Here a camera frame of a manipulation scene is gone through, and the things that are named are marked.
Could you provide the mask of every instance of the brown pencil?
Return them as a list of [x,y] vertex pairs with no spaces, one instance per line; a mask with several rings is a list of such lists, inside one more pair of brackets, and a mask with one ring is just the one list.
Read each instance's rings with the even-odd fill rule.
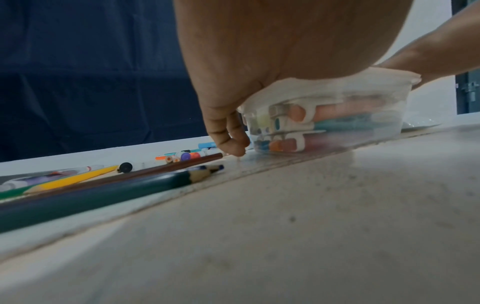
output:
[[42,198],[42,197],[48,197],[48,196],[51,196],[51,195],[57,195],[57,194],[66,193],[66,192],[70,192],[70,191],[74,191],[74,190],[89,189],[89,188],[93,188],[93,187],[97,187],[97,186],[101,186],[101,185],[106,185],[106,184],[116,183],[116,182],[120,182],[120,181],[125,181],[125,180],[131,179],[131,178],[146,177],[146,176],[159,174],[159,173],[173,172],[173,171],[177,171],[177,170],[181,170],[181,169],[186,169],[188,167],[208,163],[208,162],[211,162],[211,161],[214,161],[214,160],[218,160],[218,159],[221,159],[222,157],[223,157],[223,155],[221,153],[217,153],[217,154],[212,154],[212,155],[208,155],[208,156],[204,156],[204,157],[200,157],[200,158],[194,158],[194,159],[181,161],[181,162],[177,162],[177,163],[171,163],[171,164],[166,164],[166,165],[163,165],[163,166],[157,166],[157,167],[153,167],[153,168],[143,169],[143,170],[139,170],[139,171],[135,171],[135,172],[123,173],[123,174],[119,174],[119,175],[116,175],[116,176],[110,176],[110,177],[106,177],[106,178],[102,178],[102,179],[86,181],[86,182],[83,182],[83,183],[78,183],[78,184],[74,184],[74,185],[70,185],[70,186],[66,186],[66,187],[62,187],[62,188],[57,188],[57,189],[53,189],[53,190],[49,190],[49,191],[43,191],[43,192],[40,192],[40,193],[35,194],[35,195],[27,196],[27,197],[23,198],[22,201],[30,199],[30,198],[37,199],[37,198]]

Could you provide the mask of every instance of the white wall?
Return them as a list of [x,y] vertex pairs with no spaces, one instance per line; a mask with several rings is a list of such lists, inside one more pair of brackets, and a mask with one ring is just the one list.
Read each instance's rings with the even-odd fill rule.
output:
[[[379,62],[392,56],[416,38],[435,30],[451,16],[451,0],[414,0],[397,40]],[[447,77],[412,92],[405,119],[417,121],[425,117],[442,123],[456,114],[455,78]]]

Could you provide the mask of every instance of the hand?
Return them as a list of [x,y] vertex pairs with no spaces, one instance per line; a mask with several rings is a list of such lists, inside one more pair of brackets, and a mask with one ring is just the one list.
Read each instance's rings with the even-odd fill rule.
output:
[[412,0],[175,0],[206,130],[226,153],[250,140],[236,109],[276,80],[336,78],[383,55]]

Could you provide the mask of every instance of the dark green colored pencil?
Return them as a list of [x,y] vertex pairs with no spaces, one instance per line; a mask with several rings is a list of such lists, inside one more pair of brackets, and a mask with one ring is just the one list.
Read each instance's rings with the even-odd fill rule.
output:
[[101,185],[50,197],[0,204],[0,233],[199,182],[222,165]]

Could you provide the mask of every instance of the container lid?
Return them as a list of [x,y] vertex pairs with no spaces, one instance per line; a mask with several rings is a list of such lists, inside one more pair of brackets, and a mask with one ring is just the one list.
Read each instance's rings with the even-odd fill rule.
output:
[[401,86],[415,85],[420,81],[419,74],[384,68],[368,68],[360,73],[335,79],[287,78],[251,95],[238,111],[248,114],[262,107],[302,97],[341,96],[353,92],[366,94],[393,92]]

